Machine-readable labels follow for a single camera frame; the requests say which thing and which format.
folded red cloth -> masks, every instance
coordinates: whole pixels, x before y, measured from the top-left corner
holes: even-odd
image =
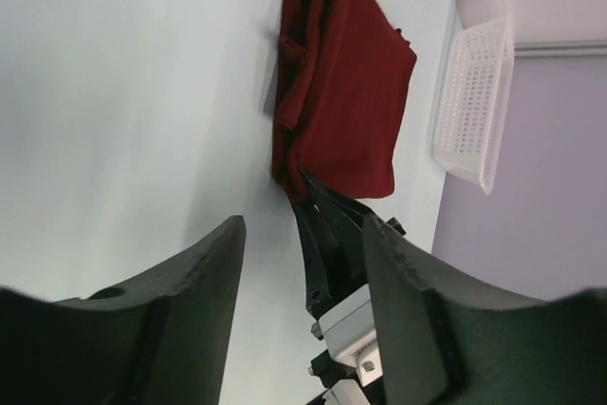
[[[271,171],[292,200],[300,168],[352,198],[394,191],[415,61],[375,0],[284,0]]]

metal bar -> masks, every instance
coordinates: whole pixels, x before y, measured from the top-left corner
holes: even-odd
[[[607,56],[607,41],[519,43],[516,58]]]

cloth fold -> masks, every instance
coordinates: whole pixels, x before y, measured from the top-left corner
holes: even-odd
[[[392,158],[416,61],[376,0],[284,0],[271,172],[299,169],[352,198],[394,191]]]

white table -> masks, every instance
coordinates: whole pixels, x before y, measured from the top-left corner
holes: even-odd
[[[430,249],[428,125],[451,0],[378,0],[419,56],[372,203]],[[222,405],[303,404],[304,268],[270,180],[281,0],[0,0],[0,283],[58,300],[137,274],[230,214],[248,225]]]

perforated basket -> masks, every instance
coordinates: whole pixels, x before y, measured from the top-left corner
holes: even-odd
[[[449,173],[480,185],[487,194],[493,188],[513,66],[507,17],[453,38],[432,154]]]

